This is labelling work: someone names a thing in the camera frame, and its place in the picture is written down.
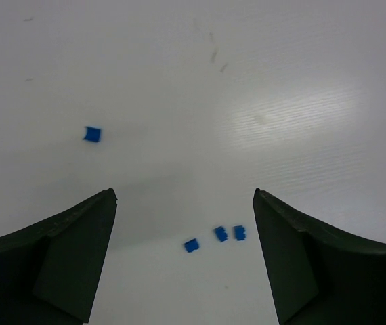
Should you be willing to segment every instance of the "blue block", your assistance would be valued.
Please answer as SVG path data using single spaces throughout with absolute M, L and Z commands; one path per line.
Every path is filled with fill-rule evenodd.
M 96 127 L 86 127 L 86 135 L 83 139 L 90 142 L 100 142 L 101 129 Z
M 224 227 L 219 226 L 217 228 L 214 228 L 214 233 L 220 242 L 224 242 L 228 240 L 228 234 L 226 233 L 226 230 Z
M 244 228 L 242 225 L 235 225 L 234 236 L 238 241 L 246 239 L 246 228 Z
M 188 242 L 185 242 L 184 247 L 186 248 L 187 253 L 191 253 L 192 251 L 196 251 L 199 249 L 199 243 L 197 239 L 192 239 Z

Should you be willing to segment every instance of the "white surface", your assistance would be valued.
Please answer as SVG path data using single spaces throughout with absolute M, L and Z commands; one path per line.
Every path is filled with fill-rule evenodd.
M 0 0 L 0 235 L 108 187 L 92 324 L 276 324 L 256 187 L 386 242 L 386 1 Z

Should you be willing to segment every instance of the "small blue square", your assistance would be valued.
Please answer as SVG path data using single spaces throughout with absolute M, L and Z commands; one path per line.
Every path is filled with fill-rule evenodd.
M 244 228 L 242 225 L 235 225 L 234 236 L 238 241 L 246 239 L 246 228 Z
M 226 233 L 226 230 L 221 225 L 217 228 L 214 228 L 214 234 L 216 235 L 217 239 L 220 240 L 220 242 L 225 242 L 228 240 L 228 234 Z
M 86 135 L 83 139 L 90 142 L 100 142 L 101 129 L 97 127 L 86 127 Z
M 192 251 L 196 251 L 199 249 L 199 243 L 197 239 L 192 239 L 188 242 L 185 242 L 184 247 L 186 248 L 187 253 L 191 253 Z

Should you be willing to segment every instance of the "white table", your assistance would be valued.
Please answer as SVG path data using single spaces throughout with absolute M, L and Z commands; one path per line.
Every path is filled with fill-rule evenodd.
M 109 187 L 91 324 L 277 324 L 256 187 L 386 242 L 386 1 L 0 0 L 0 236 Z

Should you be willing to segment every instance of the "blue object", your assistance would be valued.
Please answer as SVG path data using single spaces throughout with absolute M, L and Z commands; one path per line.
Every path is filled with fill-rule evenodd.
M 228 240 L 228 234 L 226 233 L 226 230 L 224 227 L 219 226 L 217 228 L 214 228 L 214 233 L 220 242 L 224 242 Z
M 187 253 L 191 253 L 192 251 L 196 251 L 199 249 L 199 243 L 197 239 L 192 239 L 188 242 L 185 242 L 184 247 L 186 248 Z
M 86 127 L 86 135 L 83 139 L 90 142 L 100 142 L 101 129 L 96 127 Z
M 244 228 L 242 225 L 235 225 L 234 236 L 238 241 L 246 239 L 246 228 Z

